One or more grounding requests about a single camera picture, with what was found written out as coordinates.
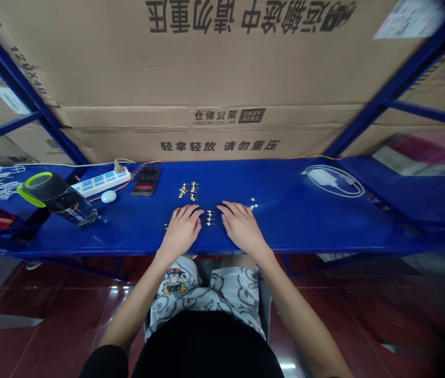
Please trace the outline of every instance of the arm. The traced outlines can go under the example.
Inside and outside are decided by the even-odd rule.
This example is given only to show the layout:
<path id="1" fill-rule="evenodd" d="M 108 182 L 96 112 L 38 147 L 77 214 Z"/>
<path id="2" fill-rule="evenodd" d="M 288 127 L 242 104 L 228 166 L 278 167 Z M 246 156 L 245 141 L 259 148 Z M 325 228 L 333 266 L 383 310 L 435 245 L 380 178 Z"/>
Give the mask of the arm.
<path id="1" fill-rule="evenodd" d="M 113 317 L 99 347 L 117 345 L 128 350 L 149 312 L 168 268 L 192 246 L 201 229 L 198 205 L 178 208 L 168 226 L 154 260 Z"/>
<path id="2" fill-rule="evenodd" d="M 259 230 L 252 211 L 239 203 L 222 202 L 227 235 L 259 266 L 287 331 L 316 378 L 352 378 L 341 352 L 322 320 L 286 276 Z"/>

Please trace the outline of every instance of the patterned shorts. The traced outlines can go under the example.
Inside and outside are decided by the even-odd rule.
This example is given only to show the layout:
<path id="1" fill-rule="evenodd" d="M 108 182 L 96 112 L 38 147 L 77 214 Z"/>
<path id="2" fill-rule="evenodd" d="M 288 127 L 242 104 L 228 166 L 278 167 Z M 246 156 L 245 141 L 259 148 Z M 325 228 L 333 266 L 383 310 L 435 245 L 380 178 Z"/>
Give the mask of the patterned shorts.
<path id="1" fill-rule="evenodd" d="M 259 282 L 246 268 L 227 267 L 212 271 L 210 284 L 201 278 L 191 259 L 184 256 L 168 269 L 150 309 L 145 340 L 180 311 L 224 311 L 255 329 L 263 338 L 259 318 Z"/>

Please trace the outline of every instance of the finger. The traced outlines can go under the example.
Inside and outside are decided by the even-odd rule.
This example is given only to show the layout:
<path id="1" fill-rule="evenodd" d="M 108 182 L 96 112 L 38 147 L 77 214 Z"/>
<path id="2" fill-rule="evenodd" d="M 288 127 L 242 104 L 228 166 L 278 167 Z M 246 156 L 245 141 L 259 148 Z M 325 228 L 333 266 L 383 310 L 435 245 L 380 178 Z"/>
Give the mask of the finger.
<path id="1" fill-rule="evenodd" d="M 200 215 L 203 214 L 204 212 L 205 212 L 205 210 L 201 210 L 201 209 L 196 210 L 194 213 L 192 213 L 190 219 L 193 220 L 193 221 L 195 221 L 196 219 L 199 219 L 199 218 L 200 218 Z"/>
<path id="2" fill-rule="evenodd" d="M 177 218 L 180 218 L 182 215 L 184 215 L 184 213 L 185 213 L 185 211 L 187 210 L 188 207 L 190 207 L 190 205 L 186 205 L 186 206 L 182 207 L 179 210 L 179 213 L 177 214 Z"/>
<path id="3" fill-rule="evenodd" d="M 217 208 L 218 208 L 223 214 L 226 215 L 226 217 L 227 217 L 228 220 L 229 220 L 229 219 L 232 219 L 232 218 L 234 217 L 233 213 L 231 213 L 231 210 L 229 210 L 227 207 L 218 205 Z"/>
<path id="4" fill-rule="evenodd" d="M 229 201 L 222 201 L 222 203 L 224 205 L 226 205 L 227 207 L 229 207 L 229 209 L 231 209 L 233 214 L 237 214 L 238 213 L 238 208 L 236 207 L 236 205 L 234 203 L 229 202 Z"/>
<path id="5" fill-rule="evenodd" d="M 250 208 L 244 206 L 245 211 L 247 212 L 247 214 L 249 214 L 252 218 L 254 217 L 254 212 L 252 210 L 250 210 Z"/>
<path id="6" fill-rule="evenodd" d="M 198 237 L 198 234 L 200 233 L 201 230 L 201 219 L 197 219 L 196 220 L 196 226 L 194 227 L 194 231 L 193 231 L 193 235 L 195 237 Z"/>
<path id="7" fill-rule="evenodd" d="M 189 205 L 187 209 L 185 209 L 185 213 L 182 215 L 183 218 L 189 218 L 192 215 L 192 212 L 196 210 L 200 205 Z"/>
<path id="8" fill-rule="evenodd" d="M 245 210 L 245 206 L 243 206 L 240 203 L 234 203 L 234 205 L 238 208 L 238 210 L 240 210 L 240 213 L 242 213 L 243 215 L 247 215 L 247 211 Z"/>
<path id="9" fill-rule="evenodd" d="M 177 207 L 177 208 L 173 211 L 173 215 L 171 216 L 170 222 L 171 222 L 172 220 L 174 220 L 174 219 L 177 217 L 177 215 L 179 214 L 179 211 L 180 211 L 180 208 L 179 208 L 179 207 Z"/>
<path id="10" fill-rule="evenodd" d="M 231 225 L 229 224 L 229 220 L 224 214 L 221 215 L 221 218 L 222 218 L 222 224 L 224 225 L 226 232 L 229 233 L 231 231 Z"/>

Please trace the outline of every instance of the left hand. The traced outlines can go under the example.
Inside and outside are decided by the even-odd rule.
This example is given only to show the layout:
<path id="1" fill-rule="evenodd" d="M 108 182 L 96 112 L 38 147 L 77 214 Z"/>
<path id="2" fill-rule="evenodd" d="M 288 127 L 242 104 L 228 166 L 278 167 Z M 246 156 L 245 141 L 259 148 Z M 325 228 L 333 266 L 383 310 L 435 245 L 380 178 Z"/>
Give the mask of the left hand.
<path id="1" fill-rule="evenodd" d="M 199 205 L 187 205 L 173 212 L 168 229 L 156 256 L 164 257 L 169 263 L 186 253 L 197 239 L 201 230 Z"/>

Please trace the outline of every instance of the power strip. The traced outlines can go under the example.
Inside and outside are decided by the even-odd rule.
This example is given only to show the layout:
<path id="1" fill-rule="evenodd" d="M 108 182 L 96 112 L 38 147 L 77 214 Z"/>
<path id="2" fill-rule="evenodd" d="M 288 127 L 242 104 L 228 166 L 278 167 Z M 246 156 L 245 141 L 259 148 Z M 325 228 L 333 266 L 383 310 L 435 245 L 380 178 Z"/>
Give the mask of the power strip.
<path id="1" fill-rule="evenodd" d="M 88 180 L 78 182 L 72 185 L 72 188 L 79 192 L 82 197 L 91 197 L 100 192 L 109 190 L 110 188 L 120 185 L 122 183 L 128 182 L 131 179 L 131 174 L 126 167 L 124 172 L 116 173 L 115 171 L 110 171 L 99 175 Z"/>

